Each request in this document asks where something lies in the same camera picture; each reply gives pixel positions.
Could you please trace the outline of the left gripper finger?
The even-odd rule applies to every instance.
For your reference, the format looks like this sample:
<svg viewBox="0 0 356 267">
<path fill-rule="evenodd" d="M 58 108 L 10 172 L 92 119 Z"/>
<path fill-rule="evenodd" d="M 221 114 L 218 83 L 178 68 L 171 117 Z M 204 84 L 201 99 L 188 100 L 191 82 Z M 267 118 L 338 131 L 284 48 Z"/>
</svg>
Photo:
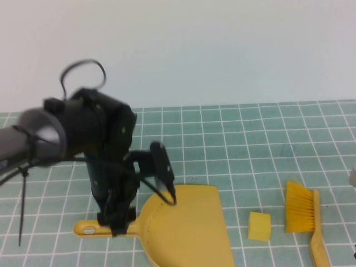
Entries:
<svg viewBox="0 0 356 267">
<path fill-rule="evenodd" d="M 112 236 L 125 235 L 129 224 L 135 219 L 136 209 L 119 210 L 109 215 L 104 212 L 97 213 L 98 224 L 108 227 Z"/>
</svg>

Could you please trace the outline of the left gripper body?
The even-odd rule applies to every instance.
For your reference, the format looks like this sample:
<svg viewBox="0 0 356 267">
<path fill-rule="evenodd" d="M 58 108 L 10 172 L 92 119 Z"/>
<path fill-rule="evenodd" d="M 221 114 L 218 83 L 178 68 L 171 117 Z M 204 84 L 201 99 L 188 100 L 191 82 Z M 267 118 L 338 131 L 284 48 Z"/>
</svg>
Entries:
<svg viewBox="0 0 356 267">
<path fill-rule="evenodd" d="M 139 182 L 124 173 L 113 159 L 102 152 L 85 153 L 86 165 L 91 183 L 91 192 L 100 211 L 100 223 L 129 223 L 136 219 L 135 199 Z"/>
</svg>

